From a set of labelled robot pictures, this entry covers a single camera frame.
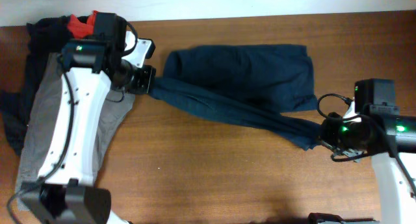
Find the navy blue shorts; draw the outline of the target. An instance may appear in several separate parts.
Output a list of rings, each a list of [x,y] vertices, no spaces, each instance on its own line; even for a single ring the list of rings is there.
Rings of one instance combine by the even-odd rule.
[[[173,51],[149,95],[210,121],[264,129],[307,151],[318,123],[287,117],[316,110],[304,45],[201,45]]]

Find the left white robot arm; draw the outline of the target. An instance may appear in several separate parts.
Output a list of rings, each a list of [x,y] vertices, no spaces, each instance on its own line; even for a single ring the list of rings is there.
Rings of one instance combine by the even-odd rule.
[[[121,223],[111,193],[94,186],[93,148],[99,117],[111,90],[149,92],[155,68],[145,64],[155,50],[114,13],[96,15],[93,32],[72,39],[58,58],[62,91],[51,145],[37,178],[16,197],[41,223]]]

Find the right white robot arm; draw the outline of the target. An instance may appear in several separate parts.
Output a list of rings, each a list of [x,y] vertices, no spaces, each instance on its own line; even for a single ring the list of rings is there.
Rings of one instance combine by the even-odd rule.
[[[415,118],[400,114],[395,84],[365,79],[342,116],[324,116],[318,138],[334,162],[370,158],[378,184],[381,223],[415,222]]]

